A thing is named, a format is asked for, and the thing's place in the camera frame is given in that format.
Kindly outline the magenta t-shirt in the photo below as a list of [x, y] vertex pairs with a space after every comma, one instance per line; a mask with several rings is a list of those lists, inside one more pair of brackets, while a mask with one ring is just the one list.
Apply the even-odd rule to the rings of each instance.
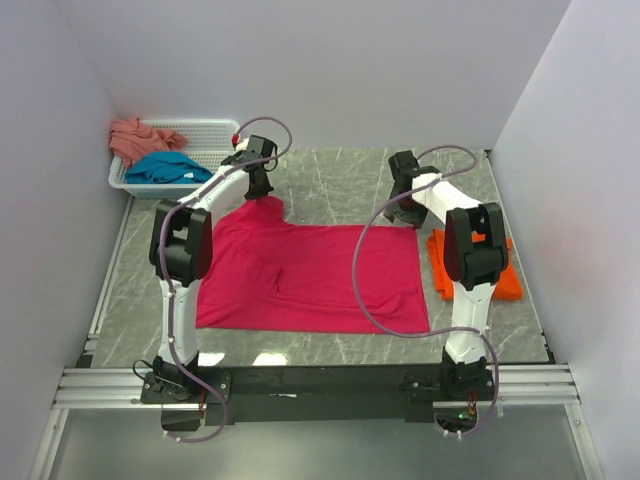
[[290, 224], [280, 199], [249, 201], [214, 227], [196, 326], [425, 332], [417, 235], [405, 227]]

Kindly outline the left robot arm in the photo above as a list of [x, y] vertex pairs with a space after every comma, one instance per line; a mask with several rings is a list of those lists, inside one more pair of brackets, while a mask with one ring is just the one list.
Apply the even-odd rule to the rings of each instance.
[[277, 155], [276, 143], [267, 138], [236, 139], [234, 152], [209, 180], [177, 201], [158, 204], [149, 260], [161, 287], [162, 337], [147, 389], [178, 402], [202, 391], [196, 373], [196, 310], [201, 282], [213, 261], [213, 229], [235, 201], [260, 199], [273, 190], [265, 164]]

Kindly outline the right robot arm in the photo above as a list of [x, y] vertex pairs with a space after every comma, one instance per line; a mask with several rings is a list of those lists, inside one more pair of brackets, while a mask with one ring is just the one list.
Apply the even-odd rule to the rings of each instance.
[[453, 282], [451, 327], [443, 348], [439, 387], [460, 399], [491, 387], [487, 348], [481, 335], [488, 326], [489, 306], [509, 253], [501, 207], [481, 203], [445, 180], [435, 167], [422, 167], [410, 151], [389, 158], [393, 178], [384, 217], [420, 228], [429, 213], [444, 225], [443, 263]]

